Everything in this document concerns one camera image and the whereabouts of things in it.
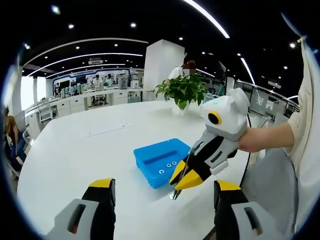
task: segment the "white flower pot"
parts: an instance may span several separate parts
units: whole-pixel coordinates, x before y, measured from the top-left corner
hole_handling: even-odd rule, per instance
[[[184,108],[183,110],[181,110],[181,109],[176,105],[175,101],[173,101],[172,113],[173,113],[174,115],[183,116],[183,115],[185,115],[186,112],[189,110],[189,106],[190,106],[190,104],[189,104],[189,102],[187,101],[185,108]]]

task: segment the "white pillar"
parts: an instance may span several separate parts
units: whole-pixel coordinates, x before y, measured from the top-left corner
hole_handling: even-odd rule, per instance
[[[233,89],[235,85],[235,79],[233,77],[227,77],[226,79],[226,94],[228,95],[229,90]]]
[[[33,101],[34,104],[38,102],[38,79],[36,76],[33,77]]]
[[[143,88],[153,91],[158,84],[168,79],[174,68],[184,63],[184,57],[184,47],[163,39],[148,46],[145,54]],[[154,100],[154,94],[151,95],[146,96],[149,101]]]

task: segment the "white shirt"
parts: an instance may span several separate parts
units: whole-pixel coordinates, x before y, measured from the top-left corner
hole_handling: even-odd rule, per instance
[[[93,86],[94,87],[97,87],[97,86],[100,86],[102,84],[102,80],[100,78],[94,78],[93,79]]]
[[[311,49],[302,41],[303,80],[298,93],[300,112],[291,115],[294,145],[288,149],[298,179],[298,211],[295,229],[299,230],[320,193],[320,69]]]
[[[182,66],[178,66],[175,69],[173,69],[172,72],[170,73],[168,79],[175,79],[179,76],[182,76],[182,77],[185,76],[185,73],[182,69]]]

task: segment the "window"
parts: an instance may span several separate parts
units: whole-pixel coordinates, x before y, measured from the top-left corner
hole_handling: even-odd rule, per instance
[[[33,76],[23,76],[21,78],[20,97],[22,110],[26,110],[27,108],[35,104]]]
[[[47,79],[42,76],[38,76],[36,79],[36,96],[37,101],[47,97]]]

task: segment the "human hand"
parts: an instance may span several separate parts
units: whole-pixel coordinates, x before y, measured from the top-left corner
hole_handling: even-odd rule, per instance
[[[267,128],[248,127],[239,139],[239,149],[248,153],[257,153],[265,149]]]

